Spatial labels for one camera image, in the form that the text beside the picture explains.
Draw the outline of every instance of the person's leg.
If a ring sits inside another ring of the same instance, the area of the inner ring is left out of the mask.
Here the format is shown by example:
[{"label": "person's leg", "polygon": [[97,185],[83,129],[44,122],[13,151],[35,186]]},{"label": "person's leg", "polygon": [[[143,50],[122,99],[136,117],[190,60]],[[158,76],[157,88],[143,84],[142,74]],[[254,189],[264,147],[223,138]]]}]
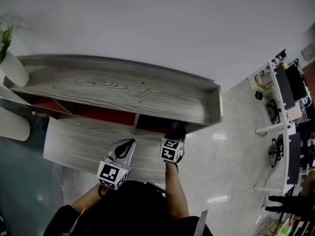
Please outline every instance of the person's leg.
[{"label": "person's leg", "polygon": [[282,203],[284,205],[289,205],[289,204],[294,204],[296,202],[298,202],[298,197],[297,196],[270,196],[268,198],[270,201],[273,202],[279,202]]},{"label": "person's leg", "polygon": [[265,207],[266,211],[270,212],[285,212],[285,207],[284,206],[267,206]]},{"label": "person's leg", "polygon": [[172,219],[189,217],[188,203],[179,181],[176,165],[166,162],[165,198]]}]

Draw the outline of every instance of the person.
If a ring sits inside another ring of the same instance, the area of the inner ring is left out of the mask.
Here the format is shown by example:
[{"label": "person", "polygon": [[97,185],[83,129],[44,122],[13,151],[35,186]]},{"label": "person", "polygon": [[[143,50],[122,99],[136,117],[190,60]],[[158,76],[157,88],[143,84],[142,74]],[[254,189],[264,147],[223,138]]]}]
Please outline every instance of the person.
[{"label": "person", "polygon": [[[193,236],[199,217],[189,215],[177,164],[165,163],[165,197],[137,181],[125,181],[116,191],[97,184],[71,206],[61,207],[44,236]],[[212,236],[204,223],[199,228],[198,235]]]},{"label": "person", "polygon": [[282,203],[282,206],[263,206],[270,212],[285,212],[296,216],[297,220],[315,221],[315,172],[310,173],[305,179],[303,189],[299,196],[267,196],[268,200]]}]

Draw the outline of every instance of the desk leg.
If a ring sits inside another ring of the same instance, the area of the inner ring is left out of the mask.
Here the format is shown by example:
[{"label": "desk leg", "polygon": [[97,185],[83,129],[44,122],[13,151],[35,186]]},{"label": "desk leg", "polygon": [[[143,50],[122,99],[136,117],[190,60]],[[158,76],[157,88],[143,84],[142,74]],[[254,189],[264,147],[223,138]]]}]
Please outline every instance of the desk leg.
[{"label": "desk leg", "polygon": [[258,187],[258,186],[254,186],[254,190],[257,190],[257,191],[269,191],[269,192],[280,192],[280,193],[282,193],[281,189],[267,188],[267,187]]},{"label": "desk leg", "polygon": [[256,134],[264,134],[269,132],[273,132],[273,131],[280,131],[284,129],[284,124],[282,122],[277,123],[275,125],[269,126],[269,127],[265,127],[265,128],[261,128],[261,129],[256,129],[255,133]]}]

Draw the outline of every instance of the white wall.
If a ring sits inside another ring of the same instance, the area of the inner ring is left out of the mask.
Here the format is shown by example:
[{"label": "white wall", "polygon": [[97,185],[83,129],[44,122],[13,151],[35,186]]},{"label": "white wall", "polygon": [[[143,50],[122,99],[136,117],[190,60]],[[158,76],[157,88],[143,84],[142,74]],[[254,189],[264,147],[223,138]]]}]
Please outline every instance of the white wall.
[{"label": "white wall", "polygon": [[0,0],[21,16],[11,51],[85,54],[162,65],[223,91],[315,21],[315,0]]},{"label": "white wall", "polygon": [[299,59],[300,67],[304,68],[308,64],[312,63],[312,60],[305,60],[301,54],[301,51],[307,47],[310,43],[315,46],[315,24],[307,29],[303,34],[294,37],[294,40],[290,45],[286,47],[286,57],[283,59],[286,63],[293,62],[296,58]]}]

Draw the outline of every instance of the green plant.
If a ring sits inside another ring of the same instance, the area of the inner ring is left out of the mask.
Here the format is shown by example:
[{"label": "green plant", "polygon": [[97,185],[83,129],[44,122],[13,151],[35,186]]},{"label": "green plant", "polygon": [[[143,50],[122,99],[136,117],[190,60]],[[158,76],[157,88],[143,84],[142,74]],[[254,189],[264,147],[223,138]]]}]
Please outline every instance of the green plant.
[{"label": "green plant", "polygon": [[13,26],[8,26],[6,30],[0,30],[0,63],[4,60],[6,50],[11,44],[12,31]]}]

